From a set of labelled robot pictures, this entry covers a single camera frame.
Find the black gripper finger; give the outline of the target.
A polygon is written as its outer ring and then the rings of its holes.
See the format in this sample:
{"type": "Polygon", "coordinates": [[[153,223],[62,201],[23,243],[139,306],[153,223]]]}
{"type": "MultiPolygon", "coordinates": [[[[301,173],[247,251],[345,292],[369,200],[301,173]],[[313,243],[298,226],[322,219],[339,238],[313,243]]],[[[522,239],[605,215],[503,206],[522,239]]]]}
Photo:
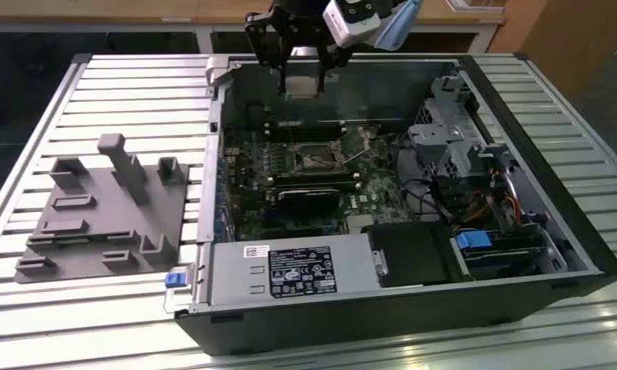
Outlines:
{"type": "Polygon", "coordinates": [[[326,71],[335,67],[345,67],[351,56],[351,48],[341,48],[333,45],[331,49],[323,42],[315,43],[318,69],[317,69],[317,91],[319,93],[325,90],[325,76],[326,71]]]}
{"type": "Polygon", "coordinates": [[[286,92],[286,62],[290,44],[286,42],[286,21],[289,15],[281,6],[271,6],[267,12],[249,12],[245,15],[245,35],[250,49],[262,67],[278,72],[277,91],[286,92]]]}

